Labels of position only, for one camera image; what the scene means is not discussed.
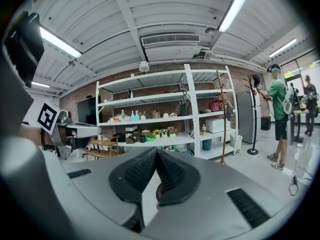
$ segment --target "shoe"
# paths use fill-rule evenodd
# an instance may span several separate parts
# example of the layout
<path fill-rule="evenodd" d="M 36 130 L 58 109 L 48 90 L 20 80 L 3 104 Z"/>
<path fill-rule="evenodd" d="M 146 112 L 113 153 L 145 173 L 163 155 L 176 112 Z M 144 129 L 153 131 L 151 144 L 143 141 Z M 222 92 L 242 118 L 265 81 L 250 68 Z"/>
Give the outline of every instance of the shoe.
<path fill-rule="evenodd" d="M 275 156 L 276 153 L 273 153 L 273 154 L 268 154 L 266 157 L 272 161 L 276 161 L 278 162 L 278 157 Z"/>
<path fill-rule="evenodd" d="M 280 164 L 279 162 L 273 162 L 273 163 L 271 164 L 271 166 L 272 166 L 273 168 L 278 169 L 278 170 L 283 170 L 283 169 L 285 168 L 285 165 L 284 165 L 284 164 Z"/>

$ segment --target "table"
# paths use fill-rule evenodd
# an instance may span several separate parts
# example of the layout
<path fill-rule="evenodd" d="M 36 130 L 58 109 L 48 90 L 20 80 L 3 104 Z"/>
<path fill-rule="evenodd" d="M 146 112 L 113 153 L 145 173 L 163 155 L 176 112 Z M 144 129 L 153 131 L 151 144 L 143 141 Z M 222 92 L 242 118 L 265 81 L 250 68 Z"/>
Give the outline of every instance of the table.
<path fill-rule="evenodd" d="M 87 147 L 85 147 L 85 156 L 87 161 L 88 161 L 88 155 L 94 156 L 94 160 L 96 160 L 96 158 L 97 159 L 110 158 L 110 157 L 119 155 L 118 136 L 112 137 L 109 140 L 94 139 L 92 141 L 92 145 L 93 147 L 97 145 L 97 148 L 87 150 Z M 116 145 L 116 152 L 111 151 L 113 145 Z M 109 150 L 106 151 L 106 150 L 99 149 L 99 146 L 109 147 Z"/>
<path fill-rule="evenodd" d="M 303 143 L 304 142 L 304 138 L 300 137 L 301 115 L 309 114 L 309 110 L 308 109 L 305 109 L 304 111 L 294 110 L 293 114 L 297 115 L 297 121 L 298 121 L 298 132 L 297 132 L 297 135 L 294 137 L 293 141 L 294 142 L 298 142 L 298 143 Z"/>

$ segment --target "floor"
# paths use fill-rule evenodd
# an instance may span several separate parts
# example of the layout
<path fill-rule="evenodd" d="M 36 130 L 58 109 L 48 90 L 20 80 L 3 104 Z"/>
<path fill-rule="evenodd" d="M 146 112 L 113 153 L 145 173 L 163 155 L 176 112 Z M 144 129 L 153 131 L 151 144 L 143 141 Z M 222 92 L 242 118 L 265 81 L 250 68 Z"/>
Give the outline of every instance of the floor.
<path fill-rule="evenodd" d="M 305 130 L 305 126 L 300 129 L 300 136 L 304 137 L 303 143 L 294 142 L 292 146 L 288 146 L 283 171 L 273 168 L 271 166 L 272 161 L 267 158 L 267 155 L 276 151 L 278 144 L 275 140 L 274 124 L 271 125 L 270 130 L 261 131 L 261 137 L 255 145 L 255 148 L 259 151 L 257 155 L 248 154 L 247 150 L 252 148 L 252 144 L 242 142 L 239 153 L 227 155 L 225 163 L 272 192 L 279 202 L 285 206 L 305 194 L 311 184 L 311 181 L 307 179 L 312 179 L 310 175 L 314 175 L 318 169 L 320 160 L 320 126 L 315 126 L 312 137 L 306 136 L 304 134 Z M 86 161 L 86 159 L 78 158 L 76 152 L 73 152 L 67 160 L 62 160 L 61 162 L 76 163 L 82 161 Z M 292 196 L 289 192 L 289 186 L 293 183 L 294 174 L 299 180 L 299 189 L 297 192 L 297 187 L 292 185 L 290 187 L 292 194 L 297 192 Z M 159 183 L 160 178 L 155 173 L 142 194 L 142 212 L 146 225 L 157 214 L 155 192 Z"/>

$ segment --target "man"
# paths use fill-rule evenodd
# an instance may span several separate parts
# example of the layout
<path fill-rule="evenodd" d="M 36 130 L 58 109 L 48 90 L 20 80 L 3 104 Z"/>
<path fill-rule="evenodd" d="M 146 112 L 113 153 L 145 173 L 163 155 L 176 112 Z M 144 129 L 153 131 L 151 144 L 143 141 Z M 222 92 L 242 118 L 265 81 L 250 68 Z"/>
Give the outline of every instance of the man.
<path fill-rule="evenodd" d="M 283 170 L 287 155 L 287 120 L 288 115 L 284 112 L 282 103 L 285 99 L 287 88 L 282 80 L 281 68 L 277 64 L 271 66 L 271 75 L 275 81 L 267 91 L 257 90 L 263 98 L 272 101 L 275 119 L 275 139 L 279 141 L 276 152 L 267 156 L 268 159 L 275 161 L 271 164 L 273 168 Z"/>
<path fill-rule="evenodd" d="M 306 97 L 306 109 L 309 110 L 309 113 L 305 115 L 305 122 L 306 122 L 306 131 L 304 134 L 308 134 L 309 137 L 312 136 L 312 132 L 314 130 L 315 124 L 315 110 L 317 106 L 317 90 L 314 84 L 310 82 L 310 76 L 305 76 L 305 81 L 307 83 L 306 87 L 304 88 L 304 93 Z"/>
<path fill-rule="evenodd" d="M 298 93 L 299 90 L 297 88 L 294 88 L 294 83 L 291 82 L 290 86 L 293 89 L 293 106 L 292 106 L 292 110 L 300 110 L 300 103 L 299 103 L 299 97 L 298 97 Z"/>

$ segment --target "ceiling vent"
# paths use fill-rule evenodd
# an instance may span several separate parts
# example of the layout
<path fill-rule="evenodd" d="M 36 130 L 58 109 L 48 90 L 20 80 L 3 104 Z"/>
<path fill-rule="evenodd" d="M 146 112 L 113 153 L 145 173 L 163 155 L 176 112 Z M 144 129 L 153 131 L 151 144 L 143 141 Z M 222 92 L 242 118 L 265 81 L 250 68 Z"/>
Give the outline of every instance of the ceiling vent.
<path fill-rule="evenodd" d="M 185 34 L 185 33 L 176 33 L 176 34 L 158 34 L 148 37 L 143 37 L 142 39 L 143 46 L 150 45 L 173 45 L 173 43 L 193 43 L 194 45 L 200 42 L 199 34 Z"/>

